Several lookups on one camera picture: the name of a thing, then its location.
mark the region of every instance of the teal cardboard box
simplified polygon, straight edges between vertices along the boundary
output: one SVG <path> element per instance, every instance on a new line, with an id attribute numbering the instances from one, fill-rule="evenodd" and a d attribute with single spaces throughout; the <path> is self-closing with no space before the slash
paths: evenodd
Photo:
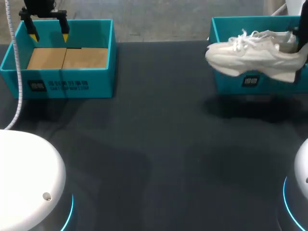
<path id="1" fill-rule="evenodd" d="M 253 31 L 271 30 L 287 31 L 297 27 L 299 16 L 248 16 L 248 17 L 216 17 L 212 18 L 209 41 L 227 42 L 230 37 L 248 34 Z M 308 92 L 308 68 L 304 67 L 299 81 L 285 83 L 271 79 L 257 71 L 246 72 L 239 77 L 229 77 L 215 71 L 215 80 L 219 94 L 293 94 Z"/>
<path id="2" fill-rule="evenodd" d="M 111 98 L 116 69 L 116 39 L 112 20 L 68 20 L 64 42 L 58 20 L 33 21 L 39 34 L 35 42 L 24 22 L 16 31 L 24 98 Z M 108 48 L 106 68 L 27 70 L 35 48 Z M 18 98 L 17 72 L 12 43 L 0 67 L 14 98 Z"/>

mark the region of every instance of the shoe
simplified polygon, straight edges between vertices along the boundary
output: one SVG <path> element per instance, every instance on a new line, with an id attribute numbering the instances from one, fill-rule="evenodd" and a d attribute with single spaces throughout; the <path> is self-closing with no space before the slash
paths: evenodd
<path id="1" fill-rule="evenodd" d="M 280 51 L 286 53 L 295 53 L 297 51 L 297 42 L 296 36 L 291 31 L 286 32 L 273 32 L 270 30 L 266 30 L 263 32 L 254 31 L 250 36 L 254 38 L 266 38 L 272 37 L 274 43 L 280 45 Z M 233 42 L 238 37 L 231 37 L 228 40 L 228 43 L 233 44 Z M 211 47 L 221 47 L 225 46 L 223 42 L 217 42 L 211 45 Z"/>
<path id="2" fill-rule="evenodd" d="M 287 32 L 253 32 L 228 42 L 208 46 L 205 58 L 217 71 L 239 76 L 246 71 L 260 71 L 272 79 L 293 83 L 295 73 L 307 60 L 308 44 L 294 52 L 296 42 Z"/>

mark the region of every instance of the concrete floor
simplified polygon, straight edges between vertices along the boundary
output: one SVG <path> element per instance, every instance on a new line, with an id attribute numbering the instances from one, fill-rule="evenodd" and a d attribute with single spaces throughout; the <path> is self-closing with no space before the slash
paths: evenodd
<path id="1" fill-rule="evenodd" d="M 68 19 L 113 19 L 117 41 L 205 40 L 214 16 L 262 15 L 262 0 L 56 0 Z M 23 0 L 10 0 L 15 29 Z M 11 41 L 0 2 L 0 44 Z"/>

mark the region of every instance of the cardboard box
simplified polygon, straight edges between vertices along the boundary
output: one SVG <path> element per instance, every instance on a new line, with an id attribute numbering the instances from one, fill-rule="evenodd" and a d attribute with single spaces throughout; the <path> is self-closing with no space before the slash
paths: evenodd
<path id="1" fill-rule="evenodd" d="M 116 70 L 116 37 L 112 20 L 68 20 L 70 32 L 66 42 L 59 20 L 34 20 L 33 23 L 39 34 L 38 42 L 28 35 L 24 21 L 15 33 L 25 99 L 112 97 Z M 42 52 L 36 51 L 37 48 L 94 50 L 81 49 L 81 52 L 87 53 L 87 57 L 92 60 L 91 64 L 87 65 L 88 68 L 81 69 L 80 65 L 75 65 L 76 68 L 61 69 L 60 63 L 64 61 L 62 54 L 56 55 L 57 59 L 54 59 L 54 51 L 49 51 L 51 53 L 47 60 L 42 54 L 34 59 L 37 52 Z M 97 55 L 99 58 L 106 58 L 106 61 L 98 61 L 99 58 L 95 58 Z M 53 65 L 46 66 L 51 60 L 54 60 L 54 64 L 57 63 L 57 69 L 50 69 L 55 67 Z M 18 83 L 12 43 L 2 61 L 0 72 L 13 97 L 17 99 Z"/>
<path id="2" fill-rule="evenodd" d="M 27 70 L 62 69 L 66 48 L 35 48 Z"/>
<path id="3" fill-rule="evenodd" d="M 209 42 L 227 42 L 230 37 L 253 31 L 286 31 L 298 27 L 300 16 L 246 16 L 212 18 Z M 258 71 L 248 71 L 238 77 L 230 77 L 214 70 L 219 94 L 294 94 L 308 92 L 308 67 L 301 71 L 296 84 L 277 81 Z"/>
<path id="4" fill-rule="evenodd" d="M 67 49 L 62 69 L 106 68 L 107 48 Z"/>

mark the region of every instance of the dark cloth surface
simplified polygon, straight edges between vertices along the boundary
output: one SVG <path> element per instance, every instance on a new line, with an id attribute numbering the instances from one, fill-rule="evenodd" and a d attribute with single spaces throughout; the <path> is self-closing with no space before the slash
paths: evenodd
<path id="1" fill-rule="evenodd" d="M 112 99 L 24 102 L 14 130 L 61 154 L 77 231 L 278 231 L 307 97 L 217 96 L 206 46 L 119 43 Z M 0 99 L 3 128 L 17 101 L 2 78 Z"/>

